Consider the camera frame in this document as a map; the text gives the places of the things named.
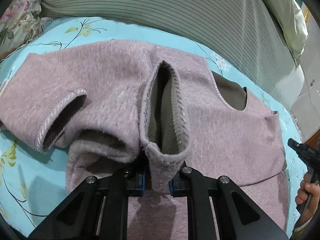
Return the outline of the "person's right hand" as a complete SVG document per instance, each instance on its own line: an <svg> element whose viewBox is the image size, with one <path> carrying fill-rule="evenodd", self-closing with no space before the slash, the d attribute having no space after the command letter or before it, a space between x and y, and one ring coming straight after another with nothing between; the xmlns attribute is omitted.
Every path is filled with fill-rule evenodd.
<svg viewBox="0 0 320 240"><path fill-rule="evenodd" d="M307 180L309 180L309 178L310 174L304 174L304 178L300 183L300 188L295 198L297 204L303 204L308 198L306 193L308 192L312 195L308 208L304 211L302 215L300 215L300 218L296 223L296 226L302 226L303 224L305 224L310 218L313 217L318 208L320 193L319 185L308 183Z"/></svg>

